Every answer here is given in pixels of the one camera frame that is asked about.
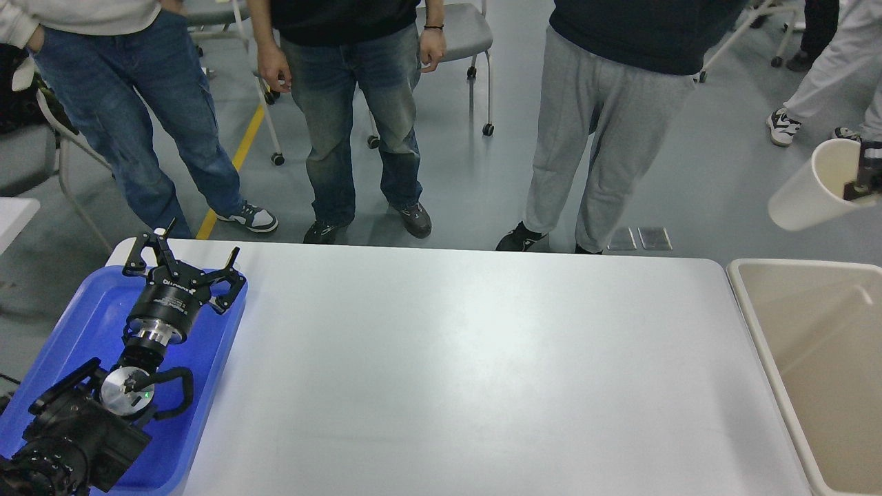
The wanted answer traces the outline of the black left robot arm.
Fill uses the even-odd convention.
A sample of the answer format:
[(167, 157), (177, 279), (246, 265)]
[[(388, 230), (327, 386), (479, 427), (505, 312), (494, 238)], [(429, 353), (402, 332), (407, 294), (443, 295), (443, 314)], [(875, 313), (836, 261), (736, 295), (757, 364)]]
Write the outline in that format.
[(3, 412), (3, 495), (173, 492), (245, 306), (238, 252), (190, 266), (158, 229), (83, 282)]

